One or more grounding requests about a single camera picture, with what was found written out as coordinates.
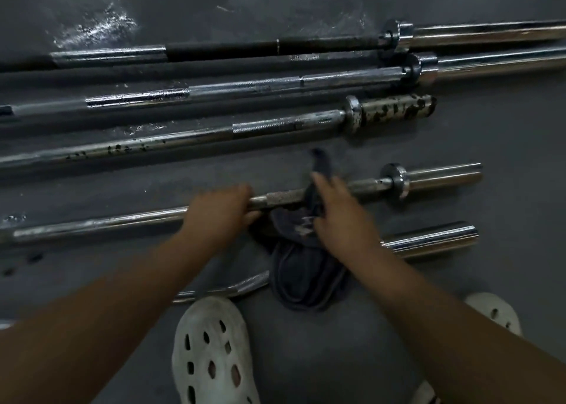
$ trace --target right hand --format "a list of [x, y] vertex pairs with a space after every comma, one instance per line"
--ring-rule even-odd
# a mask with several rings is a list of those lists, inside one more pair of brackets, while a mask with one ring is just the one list
[[324, 247], [340, 262], [363, 261], [381, 249], [379, 231], [367, 212], [338, 177], [328, 181], [312, 173], [324, 202], [325, 217], [315, 218], [314, 229]]

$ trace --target left hand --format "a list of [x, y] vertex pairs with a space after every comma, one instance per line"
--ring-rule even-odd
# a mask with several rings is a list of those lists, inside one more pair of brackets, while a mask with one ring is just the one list
[[248, 212], [251, 186], [240, 184], [198, 194], [177, 233], [181, 242], [205, 245], [210, 256], [224, 250], [261, 212]]

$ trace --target forearm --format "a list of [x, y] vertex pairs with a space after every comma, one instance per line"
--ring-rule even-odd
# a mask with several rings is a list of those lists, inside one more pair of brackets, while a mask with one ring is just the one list
[[427, 281], [392, 252], [346, 262], [445, 402], [561, 402], [566, 367]]
[[212, 251], [174, 236], [0, 334], [0, 402], [90, 402]]

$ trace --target person's arm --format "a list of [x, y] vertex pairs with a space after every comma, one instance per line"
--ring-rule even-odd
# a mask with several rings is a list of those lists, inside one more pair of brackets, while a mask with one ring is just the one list
[[135, 260], [0, 331], [0, 402], [87, 403], [173, 297], [251, 223], [247, 185], [199, 194], [182, 228]]
[[325, 247], [374, 295], [443, 402], [563, 403], [566, 365], [514, 336], [379, 244], [371, 218], [345, 183], [313, 175]]

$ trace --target person's hand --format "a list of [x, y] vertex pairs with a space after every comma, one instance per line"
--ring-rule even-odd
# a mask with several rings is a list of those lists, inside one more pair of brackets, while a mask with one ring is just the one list
[[198, 194], [188, 206], [177, 240], [204, 247], [209, 256], [225, 249], [261, 212], [247, 211], [247, 184]]
[[345, 265], [363, 261], [381, 249], [375, 223], [344, 181], [337, 177], [328, 181], [320, 173], [313, 173], [312, 179], [324, 202], [325, 217], [314, 220], [314, 229], [324, 247]]

